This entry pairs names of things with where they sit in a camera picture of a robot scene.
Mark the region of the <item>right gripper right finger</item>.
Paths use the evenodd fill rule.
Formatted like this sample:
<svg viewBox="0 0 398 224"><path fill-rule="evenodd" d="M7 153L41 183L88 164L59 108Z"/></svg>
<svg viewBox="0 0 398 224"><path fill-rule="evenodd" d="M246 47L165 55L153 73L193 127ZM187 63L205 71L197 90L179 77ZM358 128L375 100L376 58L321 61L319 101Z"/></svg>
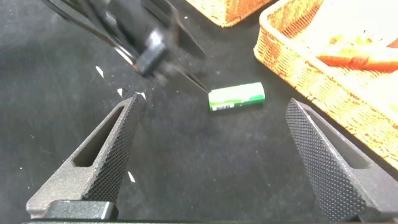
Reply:
<svg viewBox="0 0 398 224"><path fill-rule="evenodd" d="M308 105L292 98L285 118L328 221L397 221L393 176Z"/></svg>

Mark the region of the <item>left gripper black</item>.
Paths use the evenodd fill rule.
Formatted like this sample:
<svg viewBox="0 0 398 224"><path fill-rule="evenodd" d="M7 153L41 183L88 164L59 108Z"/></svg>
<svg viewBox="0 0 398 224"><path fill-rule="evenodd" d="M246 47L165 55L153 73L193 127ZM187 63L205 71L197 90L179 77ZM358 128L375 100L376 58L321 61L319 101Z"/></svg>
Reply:
<svg viewBox="0 0 398 224"><path fill-rule="evenodd" d="M134 36L133 66L140 76L144 78L151 76L171 45L183 49L196 58L206 58L205 51L182 24L178 10L169 1L143 0L141 5L154 16L162 29L139 31ZM210 92L193 73L182 65L172 65L172 68L176 74L184 76L205 93Z"/></svg>

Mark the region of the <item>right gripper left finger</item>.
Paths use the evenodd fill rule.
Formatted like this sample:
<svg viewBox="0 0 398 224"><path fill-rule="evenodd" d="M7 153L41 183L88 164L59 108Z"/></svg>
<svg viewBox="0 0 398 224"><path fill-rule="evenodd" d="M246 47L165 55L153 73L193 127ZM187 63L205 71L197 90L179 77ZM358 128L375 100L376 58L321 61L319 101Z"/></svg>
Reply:
<svg viewBox="0 0 398 224"><path fill-rule="evenodd" d="M32 219L114 220L141 97L123 100L26 203Z"/></svg>

